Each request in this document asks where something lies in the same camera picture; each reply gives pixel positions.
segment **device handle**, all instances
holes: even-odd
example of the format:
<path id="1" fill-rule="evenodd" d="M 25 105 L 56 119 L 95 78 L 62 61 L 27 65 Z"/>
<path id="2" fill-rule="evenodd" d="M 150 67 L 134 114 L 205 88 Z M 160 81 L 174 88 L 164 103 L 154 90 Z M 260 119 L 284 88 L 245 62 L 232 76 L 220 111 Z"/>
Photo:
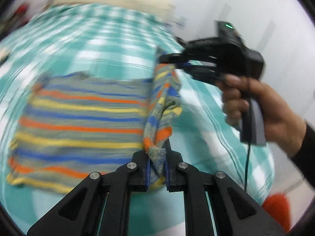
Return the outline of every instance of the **device handle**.
<path id="1" fill-rule="evenodd" d="M 242 113 L 242 121 L 239 125 L 240 140 L 242 143 L 265 146 L 264 120 L 260 106 L 254 98 L 246 97 L 244 94 L 242 96 L 248 103 L 251 103 L 251 116 L 250 109 Z"/>

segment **bed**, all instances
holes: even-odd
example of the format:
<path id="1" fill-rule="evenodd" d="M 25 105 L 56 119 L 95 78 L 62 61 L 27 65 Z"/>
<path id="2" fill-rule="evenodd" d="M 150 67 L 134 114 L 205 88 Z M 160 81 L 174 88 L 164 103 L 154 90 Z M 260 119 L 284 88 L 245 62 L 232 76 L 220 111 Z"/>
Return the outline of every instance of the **bed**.
<path id="1" fill-rule="evenodd" d="M 52 0 L 46 11 L 0 43 L 10 52 L 0 67 L 0 201 L 24 233 L 63 197 L 6 181 L 9 143 L 32 84 L 44 72 L 151 78 L 158 46 L 167 53 L 182 50 L 163 23 L 172 9 L 167 0 Z M 172 149 L 199 170 L 222 170 L 242 186 L 247 147 L 224 122 L 220 91 L 176 73 L 183 112 L 172 123 Z M 252 148 L 248 174 L 248 193 L 262 204 L 274 179 L 268 148 Z M 181 193 L 161 188 L 131 198 L 129 235 L 181 234 L 184 221 Z"/>

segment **triangular cutout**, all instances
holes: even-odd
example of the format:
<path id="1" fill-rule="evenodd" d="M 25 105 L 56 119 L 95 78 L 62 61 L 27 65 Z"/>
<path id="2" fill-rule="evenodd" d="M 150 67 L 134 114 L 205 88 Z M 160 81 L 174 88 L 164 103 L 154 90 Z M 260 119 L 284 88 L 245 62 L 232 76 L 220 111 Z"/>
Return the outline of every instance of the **triangular cutout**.
<path id="1" fill-rule="evenodd" d="M 227 191 L 231 197 L 237 217 L 240 220 L 256 214 L 256 210 L 248 202 L 246 202 L 246 200 L 244 200 L 235 189 L 229 187 Z"/>
<path id="2" fill-rule="evenodd" d="M 87 188 L 81 189 L 68 203 L 59 209 L 58 215 L 75 221 L 79 215 L 87 191 Z"/>

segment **checkered bedsheet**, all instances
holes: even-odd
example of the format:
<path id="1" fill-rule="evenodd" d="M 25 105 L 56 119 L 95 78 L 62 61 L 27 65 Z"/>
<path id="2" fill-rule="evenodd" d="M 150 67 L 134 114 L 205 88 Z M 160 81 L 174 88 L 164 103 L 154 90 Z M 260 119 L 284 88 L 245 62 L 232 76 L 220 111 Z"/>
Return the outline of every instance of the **checkered bedsheet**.
<path id="1" fill-rule="evenodd" d="M 0 43 L 10 50 L 0 67 L 0 201 L 22 231 L 36 222 L 62 195 L 6 183 L 9 143 L 26 104 L 30 86 L 43 72 L 135 79 L 152 77 L 156 48 L 179 53 L 182 47 L 153 15 L 107 5 L 64 5 L 35 16 Z M 199 170 L 225 171 L 244 184 L 247 147 L 224 122 L 221 93 L 177 70 L 182 82 L 183 112 L 173 121 L 172 149 Z M 274 179 L 271 152 L 253 147 L 248 172 L 249 194 L 260 204 Z M 182 194 L 159 191 L 131 199 L 130 235 L 147 235 L 184 221 Z M 144 223 L 139 227 L 132 223 Z"/>

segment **red object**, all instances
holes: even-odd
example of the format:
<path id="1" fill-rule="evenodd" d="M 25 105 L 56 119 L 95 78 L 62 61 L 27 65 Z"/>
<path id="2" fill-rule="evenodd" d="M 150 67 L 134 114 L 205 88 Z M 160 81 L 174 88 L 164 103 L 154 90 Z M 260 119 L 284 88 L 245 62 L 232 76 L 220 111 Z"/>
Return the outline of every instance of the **red object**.
<path id="1" fill-rule="evenodd" d="M 262 207 L 283 227 L 286 233 L 290 231 L 290 205 L 287 197 L 284 194 L 268 196 Z"/>
<path id="2" fill-rule="evenodd" d="M 22 3 L 18 8 L 17 10 L 15 11 L 14 15 L 24 15 L 27 11 L 29 7 L 29 4 L 28 3 Z"/>

